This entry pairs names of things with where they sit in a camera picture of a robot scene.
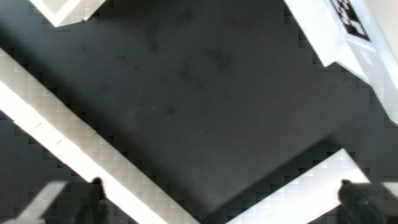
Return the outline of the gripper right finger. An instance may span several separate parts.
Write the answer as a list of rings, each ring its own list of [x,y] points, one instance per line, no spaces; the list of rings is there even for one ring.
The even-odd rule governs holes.
[[[398,196],[380,183],[341,180],[337,224],[398,224]]]

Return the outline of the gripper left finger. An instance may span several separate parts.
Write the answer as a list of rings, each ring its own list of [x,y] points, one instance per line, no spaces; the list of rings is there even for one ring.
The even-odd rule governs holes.
[[[51,181],[17,215],[15,224],[108,224],[101,179],[81,183]]]

